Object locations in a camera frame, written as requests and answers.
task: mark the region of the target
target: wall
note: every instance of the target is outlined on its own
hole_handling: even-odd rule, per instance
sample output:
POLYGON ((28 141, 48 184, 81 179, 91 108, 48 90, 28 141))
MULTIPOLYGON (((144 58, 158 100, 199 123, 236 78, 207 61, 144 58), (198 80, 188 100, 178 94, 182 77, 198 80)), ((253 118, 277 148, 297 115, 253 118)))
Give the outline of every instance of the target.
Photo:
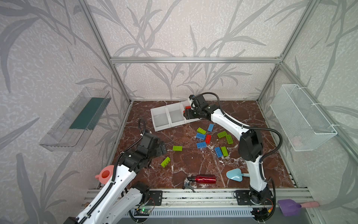
POLYGON ((77 1, 0 1, 0 223, 63 223, 98 182, 127 103, 77 1), (85 87, 112 100, 81 152, 39 145, 85 87))
MULTIPOLYGON (((308 0, 88 0, 111 57, 276 57, 308 0)), ((270 64, 117 64, 133 99, 256 99, 270 64)))
MULTIPOLYGON (((321 1, 285 63, 357 142, 358 59, 357 1, 321 1)), ((282 84, 278 72, 260 102, 270 127, 283 130, 270 104, 282 84)), ((358 219, 358 166, 336 137, 317 149, 296 152, 284 138, 281 152, 300 187, 308 187, 321 204, 327 224, 353 224, 358 219)))

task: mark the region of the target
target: brown marble tabletop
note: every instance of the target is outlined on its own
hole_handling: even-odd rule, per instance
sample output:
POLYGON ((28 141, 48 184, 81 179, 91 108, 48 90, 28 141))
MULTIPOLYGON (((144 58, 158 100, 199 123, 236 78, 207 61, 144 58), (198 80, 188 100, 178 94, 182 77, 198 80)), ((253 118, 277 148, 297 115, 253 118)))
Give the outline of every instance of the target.
MULTIPOLYGON (((113 164, 116 163, 119 153, 127 149, 131 144, 140 138, 137 122, 139 118, 146 120, 147 129, 157 135, 165 142, 168 153, 159 158, 153 159, 151 168, 142 169, 135 179, 129 184, 132 185, 141 181, 150 188, 181 188, 186 176, 197 174, 216 175, 216 184, 192 183, 194 188, 248 188, 250 180, 243 177, 241 182, 230 180, 226 172, 240 168, 242 173, 247 173, 247 166, 244 159, 238 153, 239 141, 232 135, 234 143, 227 144, 226 138, 219 139, 217 134, 225 129, 218 124, 208 120, 200 120, 177 127, 154 131, 150 109, 177 103, 178 101, 135 101, 130 111, 122 138, 119 142, 113 164), (200 127, 207 130, 209 124, 214 124, 210 143, 204 149, 197 149, 196 143, 201 140, 195 138, 197 129, 200 127), (182 146, 182 152, 173 151, 173 146, 182 146), (217 158, 214 148, 225 146, 229 156, 217 158), (163 168, 160 164, 170 157, 170 163, 163 168)), ((261 111, 255 101, 222 101, 225 112, 239 121, 256 127, 267 127, 261 111)), ((275 148, 271 133, 262 131, 264 153, 275 148)), ((272 177, 276 187, 294 187, 286 167, 279 153, 267 157, 263 162, 263 169, 266 177, 272 177)))

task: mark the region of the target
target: light blue toy shovel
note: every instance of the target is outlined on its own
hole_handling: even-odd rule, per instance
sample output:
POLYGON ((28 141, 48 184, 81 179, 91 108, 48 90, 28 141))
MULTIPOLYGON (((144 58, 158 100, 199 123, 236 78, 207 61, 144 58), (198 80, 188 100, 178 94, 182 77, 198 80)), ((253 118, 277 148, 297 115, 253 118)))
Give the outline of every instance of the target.
POLYGON ((250 177, 248 173, 241 173, 241 169, 236 168, 226 172, 226 177, 236 181, 242 181, 242 177, 250 177))

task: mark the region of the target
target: gray floor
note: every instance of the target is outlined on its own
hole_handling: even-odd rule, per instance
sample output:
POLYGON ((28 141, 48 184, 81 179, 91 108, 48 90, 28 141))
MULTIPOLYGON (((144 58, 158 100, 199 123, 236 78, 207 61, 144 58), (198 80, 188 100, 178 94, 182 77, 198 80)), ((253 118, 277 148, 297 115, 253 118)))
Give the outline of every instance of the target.
MULTIPOLYGON (((130 218, 121 219, 118 224, 134 224, 130 218)), ((145 224, 255 224, 257 221, 252 218, 153 218, 145 221, 145 224)), ((276 208, 274 215, 266 221, 266 224, 312 224, 306 209, 301 209, 299 216, 284 217, 280 208, 276 208)))

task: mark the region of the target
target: purple toy shovel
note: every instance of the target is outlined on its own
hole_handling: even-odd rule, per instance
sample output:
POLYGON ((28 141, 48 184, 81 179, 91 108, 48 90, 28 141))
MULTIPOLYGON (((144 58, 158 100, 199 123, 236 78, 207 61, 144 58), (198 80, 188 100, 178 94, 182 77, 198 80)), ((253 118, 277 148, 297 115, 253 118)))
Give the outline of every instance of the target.
POLYGON ((278 200, 277 202, 279 203, 279 206, 284 216, 299 215, 301 208, 319 207, 319 203, 317 201, 298 204, 292 199, 284 199, 278 200))

